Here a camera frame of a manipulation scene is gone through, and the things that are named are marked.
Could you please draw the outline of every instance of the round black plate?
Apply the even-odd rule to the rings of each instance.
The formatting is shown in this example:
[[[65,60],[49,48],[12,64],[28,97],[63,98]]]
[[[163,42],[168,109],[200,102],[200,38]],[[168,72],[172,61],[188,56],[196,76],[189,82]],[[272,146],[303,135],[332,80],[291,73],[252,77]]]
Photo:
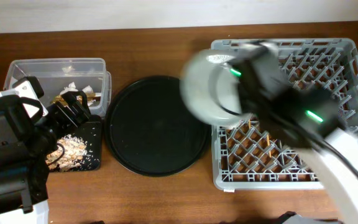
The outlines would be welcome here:
[[[105,135],[114,157],[142,175],[180,172],[209,145],[211,127],[183,104],[179,79],[147,77],[123,89],[110,104]]]

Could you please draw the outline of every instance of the white background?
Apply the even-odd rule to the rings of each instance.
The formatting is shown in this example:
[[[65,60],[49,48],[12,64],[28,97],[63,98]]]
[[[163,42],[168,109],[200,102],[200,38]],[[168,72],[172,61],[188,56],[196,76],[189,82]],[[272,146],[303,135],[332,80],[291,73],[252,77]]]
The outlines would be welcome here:
[[[0,33],[357,20],[358,0],[0,0]]]

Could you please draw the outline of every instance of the dish rack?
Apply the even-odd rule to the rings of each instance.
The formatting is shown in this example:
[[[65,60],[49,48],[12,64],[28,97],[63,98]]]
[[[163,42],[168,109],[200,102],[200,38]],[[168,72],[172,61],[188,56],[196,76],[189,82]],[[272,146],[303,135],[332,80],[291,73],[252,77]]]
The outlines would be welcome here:
[[[211,49],[238,52],[255,40],[215,40]],[[272,39],[280,69],[294,88],[326,88],[339,98],[339,117],[358,135],[358,52],[351,39]],[[218,189],[322,189],[313,171],[256,118],[226,130],[213,127],[213,176]]]

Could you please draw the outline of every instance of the green led indicator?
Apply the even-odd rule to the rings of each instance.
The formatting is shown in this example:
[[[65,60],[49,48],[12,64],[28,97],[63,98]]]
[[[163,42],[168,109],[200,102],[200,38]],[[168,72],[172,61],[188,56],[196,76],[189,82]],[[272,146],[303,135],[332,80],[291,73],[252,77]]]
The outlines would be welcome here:
[[[230,72],[231,72],[233,75],[237,76],[237,77],[240,77],[240,76],[241,76],[241,72],[239,72],[239,71],[237,71],[237,70],[235,70],[235,69],[233,69],[233,68],[230,68]]]
[[[306,115],[308,115],[310,118],[313,118],[315,121],[318,121],[319,123],[323,122],[324,120],[317,116],[315,113],[311,111],[306,111]]]

